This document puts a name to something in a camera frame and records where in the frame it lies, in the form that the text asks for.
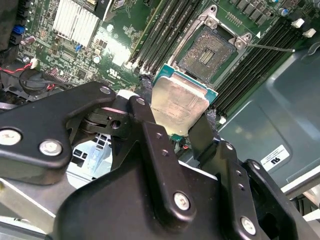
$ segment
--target cable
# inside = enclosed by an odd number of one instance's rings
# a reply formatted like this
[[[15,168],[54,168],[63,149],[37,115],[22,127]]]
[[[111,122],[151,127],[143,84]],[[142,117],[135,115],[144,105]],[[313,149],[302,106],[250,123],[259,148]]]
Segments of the cable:
[[[20,72],[20,71],[26,70],[26,69],[27,69],[28,67],[30,67],[31,65],[32,65],[32,63],[29,63],[29,64],[25,65],[24,67],[18,68],[18,69],[14,70],[14,71],[11,71],[11,70],[8,70],[8,69],[3,69],[3,68],[0,67],[0,71],[5,72],[5,73],[8,73],[8,74],[14,74],[14,73],[16,73],[16,72]]]

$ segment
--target capacitor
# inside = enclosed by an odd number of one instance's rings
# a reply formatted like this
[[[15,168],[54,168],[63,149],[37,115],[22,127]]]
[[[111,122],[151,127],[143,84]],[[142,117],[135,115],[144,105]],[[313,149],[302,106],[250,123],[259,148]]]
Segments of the capacitor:
[[[36,41],[36,38],[34,36],[28,36],[21,40],[21,45],[30,45]]]
[[[282,17],[287,16],[288,13],[289,13],[289,10],[286,9],[286,8],[279,8],[279,10],[278,10],[278,14],[279,14],[280,16],[282,16]]]
[[[93,58],[93,62],[94,62],[95,64],[100,63],[100,61],[101,61],[101,57],[100,57],[99,55],[97,55],[97,56],[95,56],[95,57]]]
[[[24,56],[22,58],[22,62],[24,62],[25,64],[28,64],[28,63],[30,63],[30,58],[28,56]]]
[[[50,71],[49,71],[49,74],[54,76],[54,75],[57,75],[59,73],[59,69],[54,67],[52,68]]]

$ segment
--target white sticker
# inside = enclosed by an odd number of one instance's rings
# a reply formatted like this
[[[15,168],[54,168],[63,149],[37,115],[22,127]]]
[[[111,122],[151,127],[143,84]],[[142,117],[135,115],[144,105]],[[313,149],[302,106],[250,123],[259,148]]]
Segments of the white sticker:
[[[283,145],[280,145],[274,151],[268,154],[264,159],[262,159],[261,164],[266,171],[269,171],[289,156],[290,154],[286,150],[286,148]]]

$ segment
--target screw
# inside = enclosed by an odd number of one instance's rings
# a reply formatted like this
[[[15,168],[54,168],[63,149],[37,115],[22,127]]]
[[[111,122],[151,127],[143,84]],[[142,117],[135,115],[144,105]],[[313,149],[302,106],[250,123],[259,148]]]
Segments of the screw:
[[[5,129],[0,131],[0,144],[12,146],[20,142],[21,134],[12,129]]]
[[[62,146],[56,140],[46,140],[40,144],[39,150],[47,156],[58,156],[62,152]]]
[[[234,149],[234,147],[228,142],[225,145],[229,150],[233,150]]]
[[[242,47],[242,42],[241,42],[241,41],[237,42],[237,43],[236,43],[236,46],[237,46],[238,48],[241,48],[241,47]]]
[[[142,98],[137,98],[136,101],[141,105],[146,105],[145,100],[143,100]]]
[[[255,162],[252,162],[252,164],[256,169],[260,170],[260,166],[258,164],[256,164]]]
[[[103,92],[104,94],[110,94],[111,93],[110,89],[107,88],[106,86],[101,87],[100,91]]]
[[[186,195],[181,192],[176,192],[173,196],[175,204],[183,211],[190,208],[190,202]]]
[[[241,218],[241,224],[244,230],[246,230],[249,234],[256,235],[256,228],[249,218],[247,218],[246,216],[243,216]]]
[[[209,27],[211,27],[211,26],[214,24],[214,22],[210,19],[210,20],[208,20],[208,21],[206,22],[206,24],[207,24]]]

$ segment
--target chip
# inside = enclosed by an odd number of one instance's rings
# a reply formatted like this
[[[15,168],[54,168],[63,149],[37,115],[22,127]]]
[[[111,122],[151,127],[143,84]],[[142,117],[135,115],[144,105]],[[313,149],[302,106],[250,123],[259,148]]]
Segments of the chip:
[[[234,52],[236,48],[217,30],[204,27],[178,66],[204,83],[209,83]]]
[[[79,69],[78,73],[76,74],[76,76],[79,78],[79,79],[84,79],[86,77],[86,72]]]

